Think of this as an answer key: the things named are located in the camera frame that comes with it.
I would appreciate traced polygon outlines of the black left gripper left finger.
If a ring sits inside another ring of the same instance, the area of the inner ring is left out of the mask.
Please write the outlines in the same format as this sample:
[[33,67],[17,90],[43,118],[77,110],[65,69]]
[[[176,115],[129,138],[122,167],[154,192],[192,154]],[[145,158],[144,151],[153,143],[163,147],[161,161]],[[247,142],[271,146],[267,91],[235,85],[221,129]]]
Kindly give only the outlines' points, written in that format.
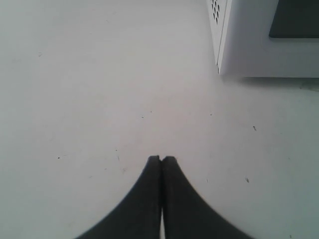
[[161,160],[150,156],[124,199],[79,238],[159,239],[161,206]]

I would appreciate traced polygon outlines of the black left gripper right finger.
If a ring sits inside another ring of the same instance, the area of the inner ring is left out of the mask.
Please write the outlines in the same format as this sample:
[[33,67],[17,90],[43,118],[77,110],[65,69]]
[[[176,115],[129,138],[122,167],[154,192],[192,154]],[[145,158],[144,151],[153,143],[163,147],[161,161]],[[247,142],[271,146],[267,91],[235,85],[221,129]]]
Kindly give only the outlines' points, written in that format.
[[162,209],[167,239],[244,239],[246,234],[216,213],[195,191],[177,160],[161,162]]

